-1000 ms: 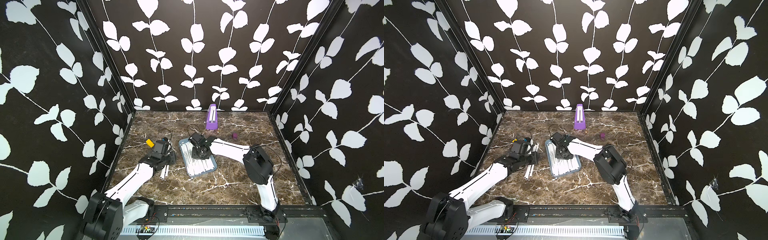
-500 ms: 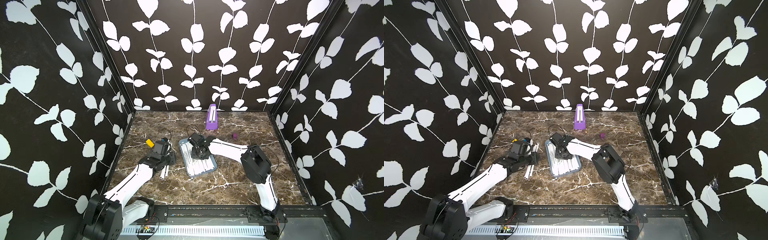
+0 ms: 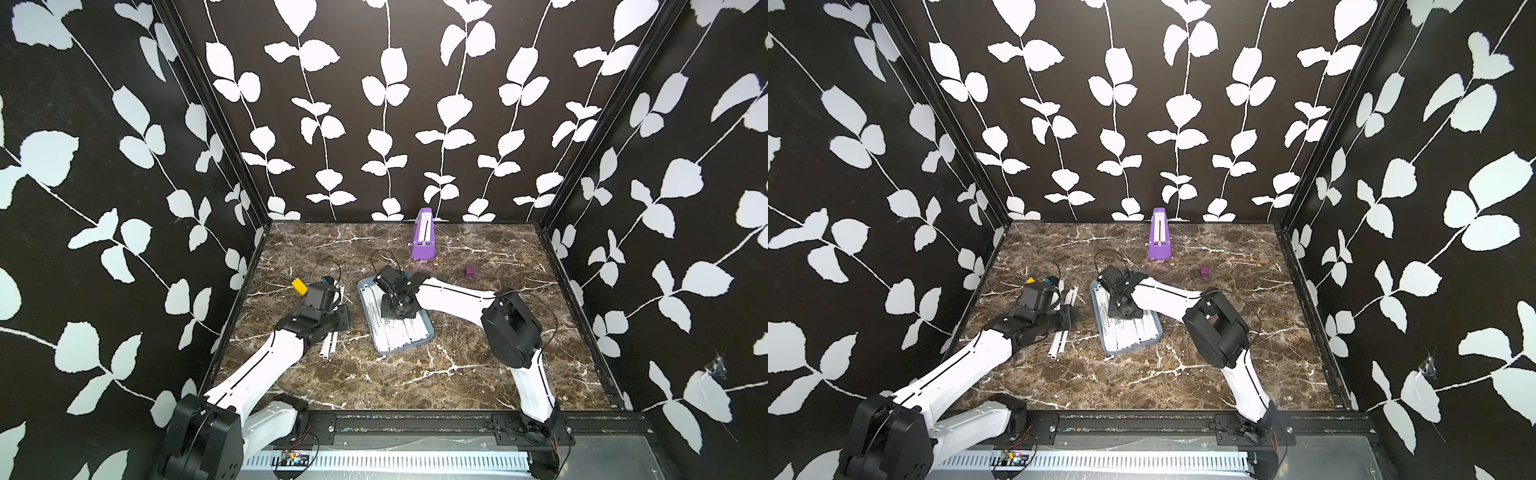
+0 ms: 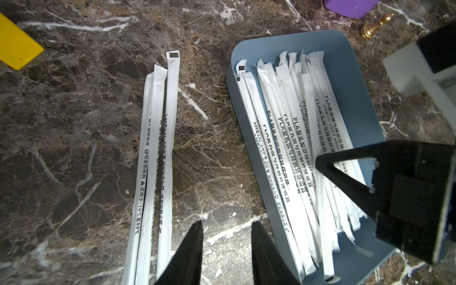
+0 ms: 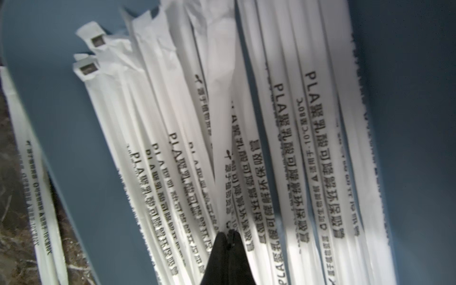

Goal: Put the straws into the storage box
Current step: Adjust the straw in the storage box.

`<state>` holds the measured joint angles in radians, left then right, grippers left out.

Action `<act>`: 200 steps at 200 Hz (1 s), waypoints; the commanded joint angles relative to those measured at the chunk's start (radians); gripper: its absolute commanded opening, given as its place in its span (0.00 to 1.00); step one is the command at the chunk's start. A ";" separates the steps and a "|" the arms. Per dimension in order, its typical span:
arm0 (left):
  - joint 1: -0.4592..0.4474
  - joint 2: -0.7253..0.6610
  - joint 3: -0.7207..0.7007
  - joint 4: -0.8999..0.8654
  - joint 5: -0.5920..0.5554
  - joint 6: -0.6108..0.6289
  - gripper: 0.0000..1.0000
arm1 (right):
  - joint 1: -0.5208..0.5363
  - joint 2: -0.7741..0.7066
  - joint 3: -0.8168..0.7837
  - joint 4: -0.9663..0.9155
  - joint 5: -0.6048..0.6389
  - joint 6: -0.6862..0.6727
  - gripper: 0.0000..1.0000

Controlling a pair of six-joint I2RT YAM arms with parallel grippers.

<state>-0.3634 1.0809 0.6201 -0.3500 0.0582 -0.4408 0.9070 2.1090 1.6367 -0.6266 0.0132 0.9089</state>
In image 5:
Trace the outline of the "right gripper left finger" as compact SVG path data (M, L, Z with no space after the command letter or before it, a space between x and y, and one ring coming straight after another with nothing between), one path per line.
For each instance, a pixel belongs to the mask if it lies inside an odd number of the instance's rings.
M200 285L228 284L229 245L225 233L219 232L206 266Z

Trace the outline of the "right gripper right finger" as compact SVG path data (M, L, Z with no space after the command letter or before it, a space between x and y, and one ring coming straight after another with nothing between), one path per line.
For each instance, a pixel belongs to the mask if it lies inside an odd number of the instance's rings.
M229 231L229 284L256 284L241 235L236 230Z

